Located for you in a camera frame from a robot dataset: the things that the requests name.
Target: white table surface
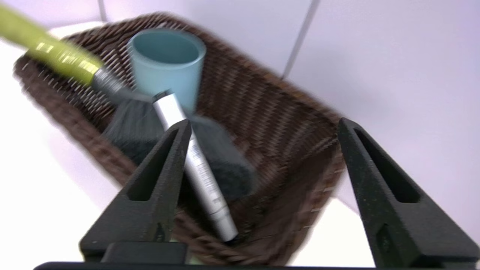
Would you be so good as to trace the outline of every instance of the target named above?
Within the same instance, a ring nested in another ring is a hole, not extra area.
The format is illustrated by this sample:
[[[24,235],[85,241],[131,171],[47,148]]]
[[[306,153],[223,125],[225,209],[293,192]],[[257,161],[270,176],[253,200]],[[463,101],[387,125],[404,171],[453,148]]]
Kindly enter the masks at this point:
[[[62,37],[102,25],[51,30]],[[21,91],[13,65],[24,49],[0,38],[0,269],[81,261],[78,242],[119,191],[109,174]],[[332,198],[292,266],[374,267],[358,214]]]

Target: basket rim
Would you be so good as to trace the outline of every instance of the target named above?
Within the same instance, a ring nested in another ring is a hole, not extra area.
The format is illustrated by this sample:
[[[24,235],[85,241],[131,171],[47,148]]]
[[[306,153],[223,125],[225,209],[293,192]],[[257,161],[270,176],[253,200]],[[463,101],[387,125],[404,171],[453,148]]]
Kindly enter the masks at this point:
[[[153,12],[148,14],[143,14],[135,18],[124,19],[117,22],[105,23],[102,26],[97,26],[88,30],[84,30],[72,35],[66,36],[63,39],[72,39],[78,35],[96,35],[98,31],[109,29],[110,27],[118,27],[126,24],[130,24],[135,21],[139,21],[146,18],[154,18],[156,16],[162,16],[162,18],[170,19],[173,21],[180,22],[188,26],[188,29],[193,31],[196,35],[202,35],[206,38],[209,38],[210,41],[215,42],[218,46],[218,49],[224,53],[227,53],[229,56],[233,57],[234,60],[245,67],[248,67],[252,72],[258,74],[266,82],[282,89],[287,94],[289,94],[293,99],[298,100],[304,105],[319,111],[322,113],[322,116],[325,117],[332,125],[336,125],[340,119],[339,114],[333,109],[320,104],[318,101],[313,99],[309,94],[301,91],[299,88],[295,87],[291,82],[283,80],[281,77],[277,76],[269,68],[262,66],[257,63],[255,60],[250,59],[246,54],[238,51],[235,46],[223,41],[217,35],[212,34],[206,30],[201,29],[195,23],[192,23],[184,18],[177,16],[176,14],[170,12]],[[100,163],[102,169],[106,170],[111,174],[120,184],[124,185],[131,173],[136,169],[136,166],[124,156],[120,150],[115,148],[110,144],[106,139],[104,139],[100,132],[93,127],[93,125],[87,121],[87,119],[82,115],[82,113],[73,105],[69,104],[61,94],[57,93],[54,89],[49,87],[46,81],[43,81],[38,76],[36,76],[36,67],[33,63],[36,61],[32,60],[26,54],[17,60],[15,63],[15,74],[20,77],[23,83],[23,90],[35,100],[37,104],[44,107],[51,115],[51,117],[61,124],[65,129],[67,129],[69,135],[73,137],[76,141],[80,142],[82,146],[89,152],[89,154]],[[49,89],[47,92],[39,92],[39,89]],[[94,150],[92,145],[101,145],[102,151],[99,153],[98,150]],[[335,154],[334,158],[328,164],[327,172],[331,174],[329,179],[333,184],[336,184],[338,181],[342,169],[344,168],[344,162],[339,154],[339,144],[335,145]],[[322,197],[329,198],[332,191],[329,193],[322,194]],[[324,201],[318,201],[320,195],[311,194],[306,196],[302,201],[301,208],[313,209],[318,207],[318,204],[324,205]],[[216,251],[215,254],[209,254],[206,257],[199,257],[204,263],[215,263],[215,264],[225,264],[227,263],[223,257],[242,257],[242,264],[267,264],[267,265],[284,265],[287,260],[290,258],[291,254],[300,246],[300,244],[305,239],[309,226],[312,222],[316,220],[319,215],[318,211],[304,211],[296,213],[297,227],[299,231],[293,233],[289,236],[288,244],[282,249],[278,250],[274,256],[252,256],[251,254],[241,252],[239,250],[233,249],[232,247],[227,246],[225,243],[220,242],[220,240],[213,237],[208,237],[205,231],[200,227],[196,228],[196,233],[198,237],[196,239],[191,239],[198,246],[203,246],[204,250]],[[180,222],[189,222],[190,217],[185,213],[178,213],[176,215],[175,221],[178,225]]]

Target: tile grout line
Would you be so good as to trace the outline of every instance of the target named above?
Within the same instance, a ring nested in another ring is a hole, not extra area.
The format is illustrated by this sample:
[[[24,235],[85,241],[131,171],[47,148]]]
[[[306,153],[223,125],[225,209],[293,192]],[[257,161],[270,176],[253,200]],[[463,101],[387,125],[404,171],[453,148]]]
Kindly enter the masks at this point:
[[[107,12],[105,11],[105,3],[103,0],[97,0],[98,2],[98,9],[100,11],[100,19],[102,22],[106,23],[107,22]]]
[[[305,15],[305,19],[303,20],[299,34],[297,36],[297,40],[293,45],[292,52],[290,53],[290,56],[287,60],[287,64],[285,65],[285,69],[281,77],[282,80],[287,78],[292,70],[293,64],[295,63],[295,60],[297,59],[297,55],[300,51],[303,41],[307,36],[308,30],[310,28],[310,25],[312,24],[313,18],[315,17],[315,13],[318,9],[319,4],[320,4],[320,0],[312,0],[310,7],[308,7],[308,11],[307,11],[307,14]]]

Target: silver tube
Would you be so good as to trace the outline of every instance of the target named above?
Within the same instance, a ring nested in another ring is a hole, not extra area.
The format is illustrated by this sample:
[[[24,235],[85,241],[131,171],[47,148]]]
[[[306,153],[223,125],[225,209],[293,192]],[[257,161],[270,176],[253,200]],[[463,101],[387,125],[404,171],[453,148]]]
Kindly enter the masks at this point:
[[[186,119],[175,94],[161,97],[154,103],[154,108],[166,130],[173,124]],[[185,158],[185,171],[200,204],[209,215],[220,238],[224,242],[233,240],[238,235],[237,228],[193,131]]]

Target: cup rim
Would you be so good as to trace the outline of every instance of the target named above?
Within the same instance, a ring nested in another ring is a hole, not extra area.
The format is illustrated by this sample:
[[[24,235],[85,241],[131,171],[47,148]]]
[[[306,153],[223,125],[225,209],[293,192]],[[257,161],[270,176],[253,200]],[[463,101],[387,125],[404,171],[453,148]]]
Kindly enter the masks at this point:
[[[133,45],[133,41],[135,38],[144,35],[144,34],[149,34],[149,33],[174,33],[176,35],[179,35],[186,40],[190,41],[198,50],[198,57],[190,62],[186,63],[181,63],[181,64],[172,64],[172,63],[165,63],[165,62],[160,62],[160,61],[155,61],[152,60],[151,58],[148,58],[144,56],[141,52],[139,52],[135,46]],[[175,30],[175,29],[169,29],[169,28],[151,28],[151,29],[145,29],[142,30],[135,35],[133,35],[127,42],[127,51],[129,52],[130,57],[134,54],[135,57],[140,58],[144,64],[153,67],[153,68],[158,68],[158,64],[162,64],[162,68],[164,69],[165,67],[168,67],[170,69],[181,69],[185,68],[188,66],[191,66],[199,61],[201,61],[206,54],[206,46],[205,43],[196,35],[191,34],[187,31],[183,30]]]

